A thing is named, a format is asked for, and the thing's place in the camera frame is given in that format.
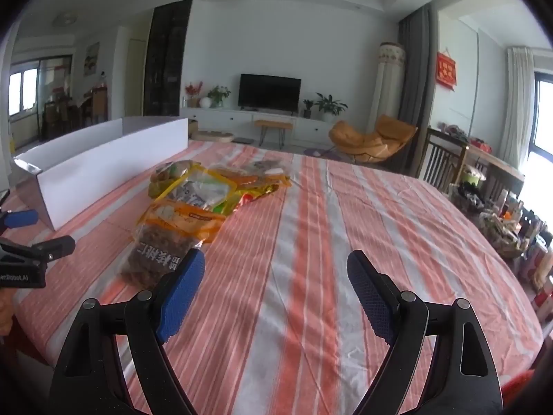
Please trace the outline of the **person's left hand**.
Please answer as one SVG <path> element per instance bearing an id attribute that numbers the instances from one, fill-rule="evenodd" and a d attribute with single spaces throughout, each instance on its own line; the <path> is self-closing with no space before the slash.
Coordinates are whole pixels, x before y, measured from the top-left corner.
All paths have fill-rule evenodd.
<path id="1" fill-rule="evenodd" d="M 0 335 L 9 335 L 14 316 L 13 297 L 17 292 L 16 288 L 0 289 Z"/>

